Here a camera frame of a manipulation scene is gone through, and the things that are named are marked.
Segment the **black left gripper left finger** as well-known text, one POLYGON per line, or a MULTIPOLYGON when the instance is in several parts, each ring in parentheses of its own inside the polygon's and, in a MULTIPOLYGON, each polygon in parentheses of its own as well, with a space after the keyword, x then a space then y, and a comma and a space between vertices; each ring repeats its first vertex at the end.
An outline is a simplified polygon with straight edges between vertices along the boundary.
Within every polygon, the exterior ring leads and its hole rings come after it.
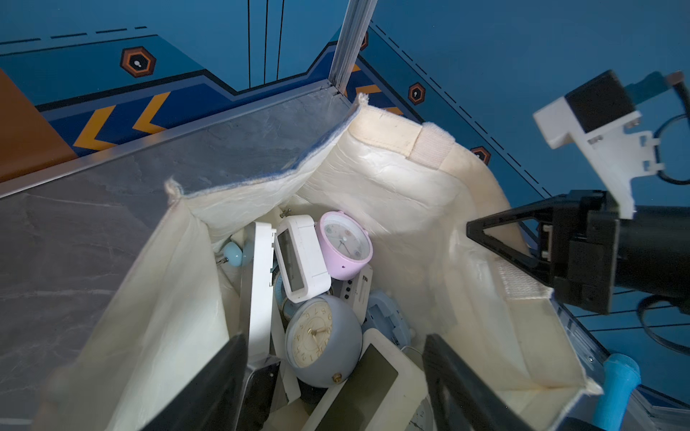
POLYGON ((236 335, 143 429, 235 429, 246 366, 246 339, 236 335))

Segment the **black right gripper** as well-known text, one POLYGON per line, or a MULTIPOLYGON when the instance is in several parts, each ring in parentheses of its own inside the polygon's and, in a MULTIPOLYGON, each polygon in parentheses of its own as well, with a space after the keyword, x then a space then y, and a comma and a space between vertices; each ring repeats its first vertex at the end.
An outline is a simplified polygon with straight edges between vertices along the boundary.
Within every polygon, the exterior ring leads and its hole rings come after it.
POLYGON ((557 301, 610 314, 614 290, 632 289, 689 312, 689 209, 642 206, 620 217, 602 191, 577 190, 466 224, 466 236, 555 291, 557 301), (524 254, 487 229, 534 219, 549 258, 524 254))

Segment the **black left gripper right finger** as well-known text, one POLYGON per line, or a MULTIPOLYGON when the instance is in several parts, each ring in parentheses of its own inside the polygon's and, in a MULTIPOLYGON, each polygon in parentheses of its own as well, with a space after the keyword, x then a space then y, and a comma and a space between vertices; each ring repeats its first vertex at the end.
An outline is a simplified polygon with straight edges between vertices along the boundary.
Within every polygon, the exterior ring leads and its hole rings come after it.
POLYGON ((530 429, 440 335, 427 336, 422 359, 437 429, 530 429))

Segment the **large white digital clock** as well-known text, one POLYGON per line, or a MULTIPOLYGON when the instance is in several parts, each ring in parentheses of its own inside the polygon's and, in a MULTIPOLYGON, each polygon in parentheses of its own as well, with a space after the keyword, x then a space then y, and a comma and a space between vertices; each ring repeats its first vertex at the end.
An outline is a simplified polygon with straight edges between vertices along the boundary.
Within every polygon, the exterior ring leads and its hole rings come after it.
POLYGON ((369 329, 350 378, 323 395, 303 429, 404 430, 427 396, 422 370, 381 332, 369 329))

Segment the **light blue triangular clock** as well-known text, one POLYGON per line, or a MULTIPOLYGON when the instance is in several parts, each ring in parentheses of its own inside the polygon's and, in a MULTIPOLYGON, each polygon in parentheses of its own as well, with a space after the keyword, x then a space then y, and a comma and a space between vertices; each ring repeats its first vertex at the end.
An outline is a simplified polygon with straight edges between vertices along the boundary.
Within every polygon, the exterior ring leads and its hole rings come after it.
POLYGON ((372 291, 368 298, 362 332, 376 329, 397 348, 413 344, 414 330, 410 327, 395 299, 381 290, 372 291))

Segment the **white round alarm clock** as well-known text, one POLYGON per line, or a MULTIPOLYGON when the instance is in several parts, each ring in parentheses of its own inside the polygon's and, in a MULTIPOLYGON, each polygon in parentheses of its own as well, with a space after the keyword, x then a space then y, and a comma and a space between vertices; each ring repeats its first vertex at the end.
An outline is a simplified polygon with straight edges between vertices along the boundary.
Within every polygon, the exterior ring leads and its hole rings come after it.
POLYGON ((285 288, 283 287, 283 280, 280 273, 274 277, 274 296, 278 305, 278 310, 280 312, 282 321, 284 323, 289 323, 293 316, 298 311, 300 304, 293 303, 287 297, 285 288))

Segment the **cream canvas bag blue print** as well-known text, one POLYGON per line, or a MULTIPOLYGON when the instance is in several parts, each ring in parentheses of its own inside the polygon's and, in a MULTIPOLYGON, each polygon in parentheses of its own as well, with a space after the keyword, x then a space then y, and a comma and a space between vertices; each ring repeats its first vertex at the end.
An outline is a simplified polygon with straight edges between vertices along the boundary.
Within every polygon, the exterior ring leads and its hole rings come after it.
POLYGON ((221 248, 280 211, 340 210, 372 241, 375 285, 417 332, 436 333, 532 429, 554 430, 602 388, 587 376, 552 291, 483 249, 466 224, 509 203, 490 170, 438 126, 359 97, 287 170, 186 193, 167 212, 73 366, 47 389, 38 430, 140 430, 242 334, 221 248))

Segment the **brown rectangular mirror clock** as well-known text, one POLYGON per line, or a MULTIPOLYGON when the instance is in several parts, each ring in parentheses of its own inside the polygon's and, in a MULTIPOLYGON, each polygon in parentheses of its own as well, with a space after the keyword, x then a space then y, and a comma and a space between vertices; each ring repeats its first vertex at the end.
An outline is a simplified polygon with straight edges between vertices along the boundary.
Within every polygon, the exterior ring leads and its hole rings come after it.
POLYGON ((244 232, 240 328, 247 339, 249 362, 253 363, 269 357, 271 351, 275 230, 271 224, 252 222, 244 232))

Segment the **light blue round clock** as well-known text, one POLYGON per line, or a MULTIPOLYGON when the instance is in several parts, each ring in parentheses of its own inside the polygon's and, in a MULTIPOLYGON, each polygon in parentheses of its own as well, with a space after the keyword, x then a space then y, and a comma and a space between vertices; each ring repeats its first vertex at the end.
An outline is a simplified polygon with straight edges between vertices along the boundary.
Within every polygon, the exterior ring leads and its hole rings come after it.
POLYGON ((245 251, 234 241, 229 241, 221 251, 217 265, 230 265, 234 268, 247 266, 252 261, 252 251, 245 251))

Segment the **small white digital clock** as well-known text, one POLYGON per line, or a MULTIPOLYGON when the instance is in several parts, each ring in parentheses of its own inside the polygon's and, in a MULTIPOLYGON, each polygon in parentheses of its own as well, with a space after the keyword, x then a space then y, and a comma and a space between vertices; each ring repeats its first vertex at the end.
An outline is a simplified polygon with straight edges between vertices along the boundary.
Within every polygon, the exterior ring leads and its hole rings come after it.
POLYGON ((332 279, 310 215, 283 219, 274 239, 283 287, 289 300, 303 303, 326 293, 332 279))

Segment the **pink round alarm clock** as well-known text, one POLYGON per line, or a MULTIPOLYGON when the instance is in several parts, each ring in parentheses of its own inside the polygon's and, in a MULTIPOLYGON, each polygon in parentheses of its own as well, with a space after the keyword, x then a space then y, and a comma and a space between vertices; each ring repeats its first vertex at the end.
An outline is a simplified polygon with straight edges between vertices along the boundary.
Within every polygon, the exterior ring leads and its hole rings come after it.
POLYGON ((316 233, 331 278, 352 279, 373 258, 368 232, 342 211, 323 214, 316 225, 316 233))

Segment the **small black square clock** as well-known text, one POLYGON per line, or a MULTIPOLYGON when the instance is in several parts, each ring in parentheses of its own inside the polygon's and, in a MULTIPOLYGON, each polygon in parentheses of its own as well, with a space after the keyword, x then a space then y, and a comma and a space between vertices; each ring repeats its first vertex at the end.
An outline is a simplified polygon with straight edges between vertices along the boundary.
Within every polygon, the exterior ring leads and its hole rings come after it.
POLYGON ((420 403, 417 411, 410 419, 406 431, 436 431, 436 423, 434 420, 433 408, 429 397, 426 397, 420 403))

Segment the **grey rectangular clock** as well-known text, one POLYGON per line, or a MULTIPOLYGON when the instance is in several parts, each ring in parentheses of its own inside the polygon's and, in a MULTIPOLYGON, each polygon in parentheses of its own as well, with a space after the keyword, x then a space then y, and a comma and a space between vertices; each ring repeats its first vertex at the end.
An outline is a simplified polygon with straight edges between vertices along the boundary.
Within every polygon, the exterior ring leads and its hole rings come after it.
POLYGON ((271 412, 279 375, 280 359, 275 356, 255 360, 246 366, 235 430, 262 430, 271 412))

